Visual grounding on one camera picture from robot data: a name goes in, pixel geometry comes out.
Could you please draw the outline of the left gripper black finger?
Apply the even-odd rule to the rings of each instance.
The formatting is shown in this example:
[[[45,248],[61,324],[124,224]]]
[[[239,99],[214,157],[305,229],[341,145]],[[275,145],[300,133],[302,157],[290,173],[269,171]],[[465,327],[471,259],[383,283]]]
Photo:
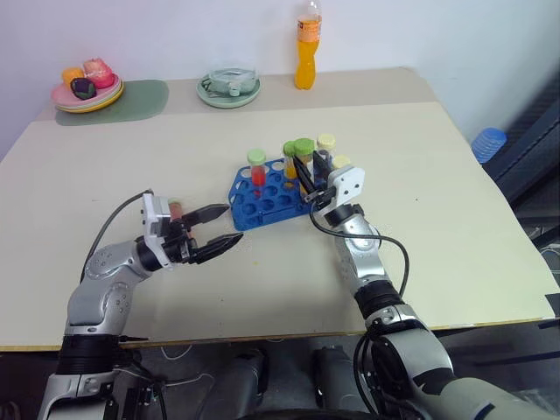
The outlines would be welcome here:
[[[210,204],[199,209],[193,210],[182,216],[182,221],[186,226],[196,226],[208,223],[222,216],[230,206],[228,204]]]
[[[193,252],[193,262],[202,264],[224,254],[234,247],[242,237],[243,233],[234,233],[224,234],[212,239],[203,247],[196,248]]]

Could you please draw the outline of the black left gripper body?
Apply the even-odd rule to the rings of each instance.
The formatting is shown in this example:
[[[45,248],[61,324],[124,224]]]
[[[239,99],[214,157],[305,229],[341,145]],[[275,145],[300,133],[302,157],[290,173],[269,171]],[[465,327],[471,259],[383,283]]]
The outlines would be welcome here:
[[[197,242],[182,220],[173,220],[164,236],[163,250],[171,263],[196,263]]]

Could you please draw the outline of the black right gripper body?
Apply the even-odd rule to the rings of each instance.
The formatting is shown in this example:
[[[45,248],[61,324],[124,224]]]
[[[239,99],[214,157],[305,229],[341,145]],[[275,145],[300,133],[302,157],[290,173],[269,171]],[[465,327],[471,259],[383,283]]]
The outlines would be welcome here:
[[[314,213],[328,214],[336,207],[337,188],[335,186],[326,189],[317,189],[304,196],[304,203],[313,208]]]

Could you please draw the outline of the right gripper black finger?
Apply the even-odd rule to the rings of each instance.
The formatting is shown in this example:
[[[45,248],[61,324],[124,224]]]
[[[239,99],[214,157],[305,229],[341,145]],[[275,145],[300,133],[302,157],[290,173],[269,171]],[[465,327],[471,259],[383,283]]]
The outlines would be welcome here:
[[[325,189],[330,172],[332,171],[332,156],[326,150],[313,152],[314,185],[317,189]]]
[[[296,155],[293,158],[293,164],[296,169],[301,194],[308,195],[313,193],[315,191],[313,153]]]

